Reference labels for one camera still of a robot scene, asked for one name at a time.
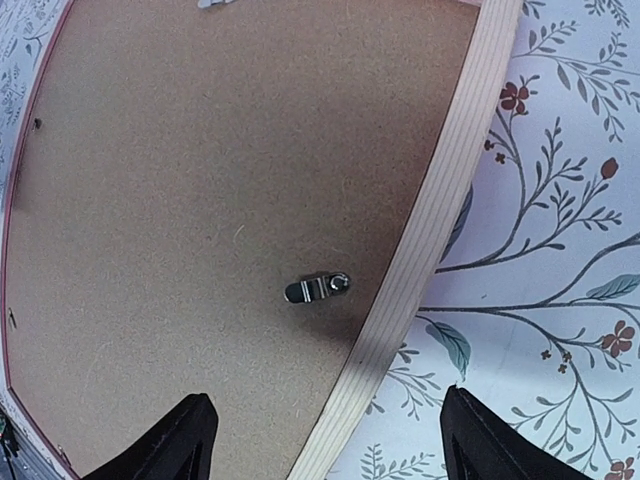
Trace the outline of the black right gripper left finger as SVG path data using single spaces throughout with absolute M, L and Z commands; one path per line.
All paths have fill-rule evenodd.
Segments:
M 189 394 L 129 448 L 85 480 L 208 480 L 219 417 L 205 393 Z

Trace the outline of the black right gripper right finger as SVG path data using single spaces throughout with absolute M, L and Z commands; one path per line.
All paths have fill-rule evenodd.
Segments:
M 586 478 L 526 440 L 464 388 L 448 388 L 440 427 L 446 472 L 451 480 Z

